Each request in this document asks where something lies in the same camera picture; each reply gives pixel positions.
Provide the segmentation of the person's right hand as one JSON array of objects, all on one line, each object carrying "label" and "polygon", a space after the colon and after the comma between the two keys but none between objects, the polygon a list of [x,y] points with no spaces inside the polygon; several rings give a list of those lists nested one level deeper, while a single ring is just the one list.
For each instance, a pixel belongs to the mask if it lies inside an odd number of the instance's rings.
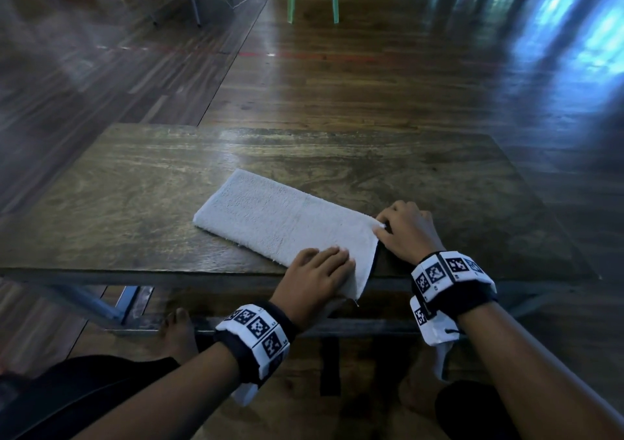
[{"label": "person's right hand", "polygon": [[398,200],[381,211],[376,220],[393,232],[393,246],[385,246],[399,259],[417,266],[433,253],[445,251],[431,212],[413,201]]}]

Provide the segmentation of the person's left hand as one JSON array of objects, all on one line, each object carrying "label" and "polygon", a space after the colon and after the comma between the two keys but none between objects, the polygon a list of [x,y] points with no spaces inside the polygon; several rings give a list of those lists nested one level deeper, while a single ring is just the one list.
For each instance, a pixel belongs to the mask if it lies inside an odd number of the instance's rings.
[{"label": "person's left hand", "polygon": [[316,323],[340,289],[323,289],[296,283],[291,280],[290,265],[270,302],[282,310],[300,332],[304,332]]}]

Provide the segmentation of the white towel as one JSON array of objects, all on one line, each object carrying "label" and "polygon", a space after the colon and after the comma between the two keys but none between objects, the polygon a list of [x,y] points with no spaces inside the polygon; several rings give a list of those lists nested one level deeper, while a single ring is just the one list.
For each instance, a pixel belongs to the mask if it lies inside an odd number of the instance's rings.
[{"label": "white towel", "polygon": [[285,267],[305,248],[347,249],[356,267],[341,294],[354,301],[375,259],[378,239],[372,230],[382,226],[369,215],[239,168],[197,211],[193,224]]}]

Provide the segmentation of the person's right forearm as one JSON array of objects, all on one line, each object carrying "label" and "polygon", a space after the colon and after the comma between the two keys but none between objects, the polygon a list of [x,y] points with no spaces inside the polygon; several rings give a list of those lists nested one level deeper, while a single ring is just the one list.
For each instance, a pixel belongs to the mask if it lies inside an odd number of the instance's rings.
[{"label": "person's right forearm", "polygon": [[498,303],[457,321],[523,440],[624,440],[624,417]]}]

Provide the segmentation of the person's left forearm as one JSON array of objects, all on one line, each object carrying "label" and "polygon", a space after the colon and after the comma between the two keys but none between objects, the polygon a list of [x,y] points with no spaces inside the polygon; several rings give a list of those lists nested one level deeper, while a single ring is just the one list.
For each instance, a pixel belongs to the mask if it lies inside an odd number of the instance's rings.
[{"label": "person's left forearm", "polygon": [[72,440],[190,440],[239,385],[237,360],[216,343]]}]

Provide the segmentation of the right wrist marker-tag tracker band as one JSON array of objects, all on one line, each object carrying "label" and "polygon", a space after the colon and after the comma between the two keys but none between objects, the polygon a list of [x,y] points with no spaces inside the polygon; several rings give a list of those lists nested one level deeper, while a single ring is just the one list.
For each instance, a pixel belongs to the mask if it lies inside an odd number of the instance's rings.
[{"label": "right wrist marker-tag tracker band", "polygon": [[488,340],[492,331],[490,319],[498,308],[492,279],[468,256],[445,251],[425,258],[411,277],[414,295],[410,308],[429,347],[421,355],[436,354],[445,360],[448,345],[464,333],[490,369],[497,356]]}]

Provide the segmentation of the wrist marker-tag tracker band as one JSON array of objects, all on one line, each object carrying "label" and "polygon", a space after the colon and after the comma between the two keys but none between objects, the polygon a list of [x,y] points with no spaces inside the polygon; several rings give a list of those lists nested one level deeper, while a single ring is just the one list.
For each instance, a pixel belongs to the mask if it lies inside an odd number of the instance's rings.
[{"label": "wrist marker-tag tracker band", "polygon": [[445,360],[448,345],[464,333],[490,369],[497,356],[488,340],[492,331],[490,319],[498,308],[492,279],[468,256],[445,251],[425,258],[411,277],[414,295],[410,308],[429,347],[421,355],[436,354]]},{"label": "wrist marker-tag tracker band", "polygon": [[291,343],[300,333],[271,302],[242,305],[214,330],[214,341],[230,350],[239,367],[240,385],[231,394],[239,406],[252,402],[288,356]]}]

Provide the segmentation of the left wrist marker-tag tracker band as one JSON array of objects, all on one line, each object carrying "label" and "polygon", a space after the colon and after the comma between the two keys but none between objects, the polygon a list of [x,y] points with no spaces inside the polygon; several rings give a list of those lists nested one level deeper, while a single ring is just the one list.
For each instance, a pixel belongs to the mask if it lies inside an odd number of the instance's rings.
[{"label": "left wrist marker-tag tracker band", "polygon": [[239,367],[240,385],[231,394],[239,406],[252,402],[288,356],[291,343],[300,333],[271,302],[242,305],[214,330],[214,341],[230,350]]}]

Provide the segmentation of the person's right foot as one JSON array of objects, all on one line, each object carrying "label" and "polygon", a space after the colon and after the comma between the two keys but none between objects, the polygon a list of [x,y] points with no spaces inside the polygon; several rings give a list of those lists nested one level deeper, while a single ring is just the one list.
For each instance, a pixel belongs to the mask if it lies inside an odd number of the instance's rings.
[{"label": "person's right foot", "polygon": [[422,354],[412,364],[399,385],[399,400],[409,411],[436,420],[436,400],[450,386],[442,377],[443,359]]}]

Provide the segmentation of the person's foot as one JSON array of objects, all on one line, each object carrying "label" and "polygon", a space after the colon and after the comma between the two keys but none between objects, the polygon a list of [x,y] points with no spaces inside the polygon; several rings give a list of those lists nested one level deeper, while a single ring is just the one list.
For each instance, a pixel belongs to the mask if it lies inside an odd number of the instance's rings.
[{"label": "person's foot", "polygon": [[194,325],[184,308],[173,310],[163,319],[159,338],[163,356],[171,357],[179,365],[199,355]]},{"label": "person's foot", "polygon": [[422,354],[412,364],[399,385],[399,400],[409,411],[436,420],[436,400],[450,386],[442,377],[443,359]]}]

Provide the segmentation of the person's left foot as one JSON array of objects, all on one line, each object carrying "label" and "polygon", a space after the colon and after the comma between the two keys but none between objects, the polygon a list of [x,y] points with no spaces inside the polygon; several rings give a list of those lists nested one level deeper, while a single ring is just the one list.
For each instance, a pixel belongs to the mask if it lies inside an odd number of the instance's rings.
[{"label": "person's left foot", "polygon": [[163,356],[171,357],[179,365],[199,355],[194,325],[184,308],[173,310],[163,319],[159,338]]}]

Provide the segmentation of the person's black shorts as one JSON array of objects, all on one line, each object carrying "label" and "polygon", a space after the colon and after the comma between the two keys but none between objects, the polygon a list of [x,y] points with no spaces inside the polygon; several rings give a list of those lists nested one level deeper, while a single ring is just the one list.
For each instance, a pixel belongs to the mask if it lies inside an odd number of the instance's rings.
[{"label": "person's black shorts", "polygon": [[[67,359],[24,381],[17,396],[0,408],[0,440],[70,440],[179,366],[172,357]],[[481,382],[443,387],[435,397],[434,418],[450,440],[521,440],[496,389]]]}]

